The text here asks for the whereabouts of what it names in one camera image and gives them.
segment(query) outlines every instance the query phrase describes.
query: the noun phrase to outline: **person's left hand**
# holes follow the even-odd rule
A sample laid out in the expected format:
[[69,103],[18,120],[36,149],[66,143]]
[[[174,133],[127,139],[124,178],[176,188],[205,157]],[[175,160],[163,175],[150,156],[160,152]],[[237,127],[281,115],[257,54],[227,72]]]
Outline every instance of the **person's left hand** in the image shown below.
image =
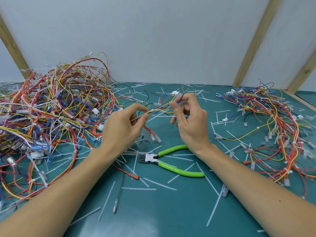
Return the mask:
[[137,117],[136,111],[148,111],[148,109],[134,103],[124,110],[113,112],[105,121],[102,143],[99,147],[102,152],[116,158],[135,142],[149,117],[148,114],[144,114],[138,121],[131,122]]

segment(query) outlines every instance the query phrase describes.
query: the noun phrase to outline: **person's right arm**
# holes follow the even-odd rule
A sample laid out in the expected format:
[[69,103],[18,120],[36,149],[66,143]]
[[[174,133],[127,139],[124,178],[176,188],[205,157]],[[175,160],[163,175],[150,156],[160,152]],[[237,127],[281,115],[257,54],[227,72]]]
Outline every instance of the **person's right arm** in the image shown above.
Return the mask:
[[181,106],[172,102],[182,140],[205,162],[271,236],[316,236],[316,206],[235,161],[211,144],[207,112],[196,96],[183,95]]

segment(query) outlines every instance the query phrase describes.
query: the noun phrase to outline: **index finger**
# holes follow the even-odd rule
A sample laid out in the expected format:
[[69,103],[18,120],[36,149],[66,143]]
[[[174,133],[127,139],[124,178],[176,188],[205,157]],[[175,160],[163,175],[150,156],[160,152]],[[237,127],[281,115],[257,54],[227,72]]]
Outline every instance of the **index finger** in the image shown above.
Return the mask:
[[129,115],[132,115],[133,113],[135,113],[135,111],[146,112],[148,111],[148,109],[139,103],[134,103],[130,105],[129,107],[125,108],[123,111],[128,112]]
[[200,108],[200,104],[198,103],[197,97],[194,93],[184,93],[181,95],[178,95],[174,102],[179,103],[181,101],[187,101],[190,105],[191,109],[194,109],[196,107]]

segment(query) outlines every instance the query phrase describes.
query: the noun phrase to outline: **person's right hand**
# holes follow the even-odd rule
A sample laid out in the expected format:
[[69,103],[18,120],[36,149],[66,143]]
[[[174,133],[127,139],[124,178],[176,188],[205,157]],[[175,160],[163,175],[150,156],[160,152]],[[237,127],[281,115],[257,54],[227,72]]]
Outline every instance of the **person's right hand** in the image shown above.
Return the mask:
[[193,93],[179,95],[170,103],[174,115],[170,121],[174,124],[177,120],[180,136],[189,150],[198,155],[211,146],[207,132],[207,112],[203,110]]

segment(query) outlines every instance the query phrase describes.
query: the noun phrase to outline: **pile of wires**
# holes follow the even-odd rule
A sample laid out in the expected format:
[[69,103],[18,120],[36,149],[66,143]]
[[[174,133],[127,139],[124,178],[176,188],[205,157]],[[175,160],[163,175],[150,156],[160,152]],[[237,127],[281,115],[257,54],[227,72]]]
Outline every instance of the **pile of wires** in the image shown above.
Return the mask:
[[[238,106],[237,113],[234,116],[244,116],[245,127],[248,126],[246,121],[248,115],[254,115],[255,118],[260,114],[267,116],[267,123],[258,126],[245,135],[225,138],[215,133],[216,139],[239,141],[249,134],[267,127],[267,135],[259,147],[250,148],[243,143],[240,144],[245,149],[245,153],[249,153],[251,158],[250,161],[243,161],[243,163],[245,165],[251,164],[253,170],[255,170],[255,166],[259,167],[261,169],[260,173],[269,175],[270,179],[278,183],[282,180],[285,186],[290,186],[289,175],[293,171],[297,172],[304,183],[302,196],[305,198],[305,177],[316,178],[314,174],[307,173],[308,171],[314,171],[315,168],[304,168],[298,162],[298,156],[301,153],[303,158],[316,159],[307,149],[307,146],[314,148],[314,144],[302,137],[308,136],[304,128],[308,130],[315,129],[313,125],[305,120],[307,116],[295,114],[293,106],[285,101],[281,91],[278,93],[277,90],[272,90],[261,82],[260,86],[255,89],[232,89],[225,95],[216,93],[216,96]],[[269,140],[274,138],[274,145],[267,146]],[[274,167],[271,167],[268,162],[273,163]]]
[[[70,171],[78,155],[89,153],[102,141],[104,121],[113,111],[123,109],[124,101],[142,103],[119,93],[124,88],[117,88],[107,59],[105,63],[98,56],[59,64],[45,75],[30,70],[24,82],[0,86],[0,210],[2,200],[17,198],[13,208]],[[94,62],[101,67],[89,65]],[[148,113],[168,113],[174,98],[176,95],[160,96],[156,108]],[[153,131],[145,129],[145,138],[160,141]],[[71,146],[73,152],[61,151],[63,145]],[[81,148],[87,151],[78,154]],[[69,165],[54,179],[48,180],[47,173],[39,171],[37,165],[43,160],[47,166],[65,155],[71,155]],[[21,168],[26,168],[27,174],[20,172]]]

